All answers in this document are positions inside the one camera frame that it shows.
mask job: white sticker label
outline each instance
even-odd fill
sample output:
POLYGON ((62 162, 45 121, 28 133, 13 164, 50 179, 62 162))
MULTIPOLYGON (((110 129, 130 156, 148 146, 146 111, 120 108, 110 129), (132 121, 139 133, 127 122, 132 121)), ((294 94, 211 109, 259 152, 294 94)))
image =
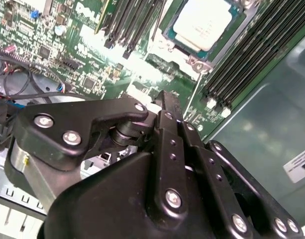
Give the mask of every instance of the white sticker label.
POLYGON ((293 160, 289 161, 283 167, 293 183, 297 183, 305 178, 305 151, 293 160))

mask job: motherboard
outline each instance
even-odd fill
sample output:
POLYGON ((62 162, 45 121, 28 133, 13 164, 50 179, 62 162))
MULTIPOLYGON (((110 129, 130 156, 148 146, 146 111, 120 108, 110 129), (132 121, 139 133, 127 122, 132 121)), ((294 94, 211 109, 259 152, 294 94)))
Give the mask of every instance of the motherboard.
POLYGON ((4 54, 93 99, 171 92, 204 140, 304 35, 305 0, 0 0, 4 54))

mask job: gray metal panel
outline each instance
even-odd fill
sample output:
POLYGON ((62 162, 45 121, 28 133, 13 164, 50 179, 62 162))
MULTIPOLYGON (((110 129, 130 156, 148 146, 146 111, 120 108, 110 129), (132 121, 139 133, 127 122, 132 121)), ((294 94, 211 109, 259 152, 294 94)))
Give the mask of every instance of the gray metal panel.
POLYGON ((211 138, 305 225, 305 178, 294 184, 283 169, 305 150, 305 38, 211 138))

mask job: black robotic arm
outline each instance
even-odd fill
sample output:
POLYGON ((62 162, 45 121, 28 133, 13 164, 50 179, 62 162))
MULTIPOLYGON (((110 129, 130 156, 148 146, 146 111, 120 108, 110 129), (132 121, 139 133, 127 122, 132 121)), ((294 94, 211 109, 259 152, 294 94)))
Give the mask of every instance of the black robotic arm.
POLYGON ((43 204, 41 239, 303 238, 298 223, 219 142, 201 141, 178 100, 29 106, 5 163, 43 204), (138 151, 81 180, 80 165, 138 151))

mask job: wire bundle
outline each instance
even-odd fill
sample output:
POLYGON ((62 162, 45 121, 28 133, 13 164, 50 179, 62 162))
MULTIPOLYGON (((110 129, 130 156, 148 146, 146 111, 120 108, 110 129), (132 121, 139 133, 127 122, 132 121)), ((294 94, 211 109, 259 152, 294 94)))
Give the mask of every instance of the wire bundle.
POLYGON ((54 96, 69 96, 69 97, 77 97, 84 100, 91 100, 88 97, 81 96, 75 93, 67 93, 64 81, 60 77, 58 77, 57 74, 55 74, 51 69, 45 67, 42 64, 38 64, 34 62, 21 62, 11 57, 3 56, 3 55, 0 55, 0 60, 2 61, 2 69, 0 70, 0 76, 4 75, 3 86, 5 91, 5 95, 0 95, 0 98, 6 98, 8 100, 27 100, 34 98, 43 98, 44 101, 48 104, 52 103, 49 97, 54 97, 54 96), (41 68, 45 72, 52 75, 57 81, 59 81, 61 83, 61 86, 59 87, 59 91, 47 92, 47 93, 43 92, 40 89, 40 87, 36 84, 36 81, 31 71, 32 67, 41 68), (10 95, 9 94, 10 90, 7 87, 7 78, 10 74, 14 72, 22 72, 22 71, 27 73, 27 81, 25 82, 25 84, 23 85, 22 89, 19 92, 17 92, 14 95, 10 95), (37 94, 20 95, 27 89, 29 84, 31 84, 32 87, 36 90, 37 94))

